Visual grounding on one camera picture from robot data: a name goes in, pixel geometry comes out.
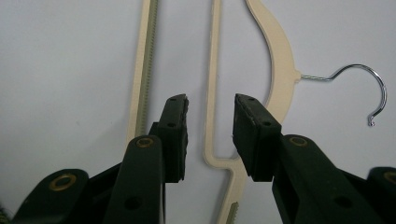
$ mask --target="chrome wire hook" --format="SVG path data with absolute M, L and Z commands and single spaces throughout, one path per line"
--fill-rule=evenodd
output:
M 381 113 L 381 111 L 384 109 L 385 104 L 387 103 L 388 94 L 387 94 L 387 88 L 386 88 L 381 76 L 372 68 L 370 68 L 364 64 L 354 63 L 354 64 L 347 65 L 345 67 L 342 67 L 341 69 L 336 71 L 334 74 L 332 74 L 331 77 L 311 77 L 311 76 L 301 75 L 301 78 L 317 80 L 317 81 L 333 81 L 336 77 L 338 77 L 345 70 L 347 70 L 348 68 L 352 68 L 352 67 L 361 68 L 361 69 L 364 69 L 367 72 L 369 72 L 371 75 L 373 75 L 375 77 L 375 79 L 378 81 L 379 87 L 381 88 L 381 103 L 380 103 L 379 107 L 368 116 L 369 126 L 375 126 L 373 119 L 375 116 L 377 116 L 379 113 Z

